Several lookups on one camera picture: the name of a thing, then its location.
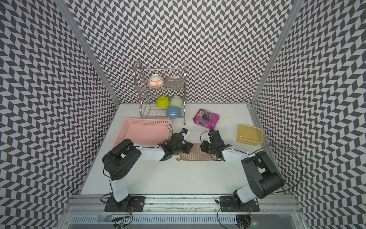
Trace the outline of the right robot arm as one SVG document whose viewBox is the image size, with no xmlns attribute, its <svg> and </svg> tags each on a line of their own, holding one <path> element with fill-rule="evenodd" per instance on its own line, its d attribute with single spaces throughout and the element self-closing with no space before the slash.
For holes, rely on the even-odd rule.
<svg viewBox="0 0 366 229">
<path fill-rule="evenodd" d="M 264 199 L 285 185 L 284 178 L 265 151 L 245 153 L 232 145 L 225 144 L 218 130 L 208 131 L 208 141 L 202 141 L 200 149 L 219 161 L 231 162 L 243 168 L 247 184 L 235 190 L 231 203 L 220 203 L 238 210 L 256 199 Z"/>
</svg>

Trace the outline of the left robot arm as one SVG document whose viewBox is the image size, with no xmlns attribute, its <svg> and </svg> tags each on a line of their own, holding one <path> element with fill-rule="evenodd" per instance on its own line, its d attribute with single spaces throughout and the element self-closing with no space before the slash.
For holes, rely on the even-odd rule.
<svg viewBox="0 0 366 229">
<path fill-rule="evenodd" d="M 180 153 L 189 154 L 192 148 L 193 144 L 186 141 L 181 133 L 174 133 L 156 146 L 123 140 L 102 158 L 103 174 L 109 178 L 112 199 L 120 204 L 129 198 L 126 176 L 138 160 L 166 161 Z"/>
</svg>

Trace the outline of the striped brown square dishcloth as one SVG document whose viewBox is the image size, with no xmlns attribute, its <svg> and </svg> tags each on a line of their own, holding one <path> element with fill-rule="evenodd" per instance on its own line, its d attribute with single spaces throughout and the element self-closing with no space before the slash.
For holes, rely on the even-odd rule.
<svg viewBox="0 0 366 229">
<path fill-rule="evenodd" d="M 180 153 L 177 161 L 218 161 L 219 159 L 213 155 L 203 152 L 200 148 L 200 144 L 195 143 L 190 150 L 189 154 Z"/>
</svg>

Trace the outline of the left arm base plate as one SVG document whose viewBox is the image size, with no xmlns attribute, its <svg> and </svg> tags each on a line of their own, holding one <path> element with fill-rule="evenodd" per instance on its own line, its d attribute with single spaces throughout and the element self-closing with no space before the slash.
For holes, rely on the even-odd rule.
<svg viewBox="0 0 366 229">
<path fill-rule="evenodd" d="M 105 212 L 142 212 L 144 209 L 145 196 L 128 196 L 121 202 L 114 197 L 109 197 L 105 205 Z"/>
</svg>

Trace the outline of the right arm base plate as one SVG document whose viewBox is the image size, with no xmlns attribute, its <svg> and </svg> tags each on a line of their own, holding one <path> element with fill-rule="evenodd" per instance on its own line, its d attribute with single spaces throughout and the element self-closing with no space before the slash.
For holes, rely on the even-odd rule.
<svg viewBox="0 0 366 229">
<path fill-rule="evenodd" d="M 219 204 L 222 212 L 259 212 L 259 204 L 257 199 L 251 200 L 247 203 L 234 196 L 220 196 Z"/>
</svg>

